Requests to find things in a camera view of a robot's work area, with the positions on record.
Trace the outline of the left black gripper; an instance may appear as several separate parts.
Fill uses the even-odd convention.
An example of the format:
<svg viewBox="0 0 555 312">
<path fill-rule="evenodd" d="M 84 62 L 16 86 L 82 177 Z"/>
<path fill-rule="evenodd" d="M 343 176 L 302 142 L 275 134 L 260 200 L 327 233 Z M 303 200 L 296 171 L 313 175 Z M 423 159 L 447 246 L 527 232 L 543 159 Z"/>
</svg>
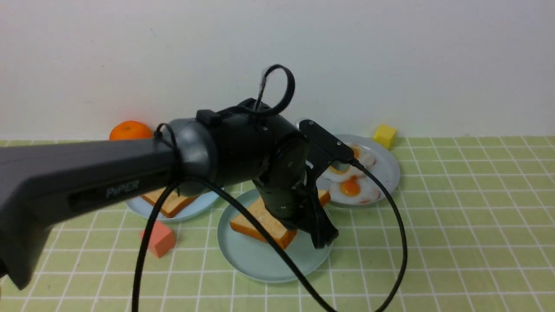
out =
<svg viewBox="0 0 555 312">
<path fill-rule="evenodd" d="M 256 180 L 265 208 L 287 230 L 310 236 L 315 249 L 331 246 L 339 235 L 327 211 L 317 203 L 317 178 L 323 166 L 300 162 L 274 162 Z"/>
</svg>

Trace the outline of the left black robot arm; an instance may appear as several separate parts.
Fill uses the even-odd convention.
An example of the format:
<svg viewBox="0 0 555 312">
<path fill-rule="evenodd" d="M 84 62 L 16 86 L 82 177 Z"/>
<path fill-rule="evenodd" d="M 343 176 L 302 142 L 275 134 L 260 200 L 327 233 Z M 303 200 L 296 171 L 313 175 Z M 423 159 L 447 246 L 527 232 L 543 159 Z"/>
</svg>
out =
<svg viewBox="0 0 555 312">
<path fill-rule="evenodd" d="M 54 225 L 182 182 L 186 196 L 206 187 L 253 181 L 270 214 L 287 229 L 311 235 L 316 249 L 338 230 L 317 212 L 317 165 L 309 142 L 280 115 L 248 115 L 247 99 L 219 118 L 209 110 L 175 119 L 161 135 L 113 140 L 2 147 L 0 152 L 1 275 L 19 289 L 30 283 Z"/>
</svg>

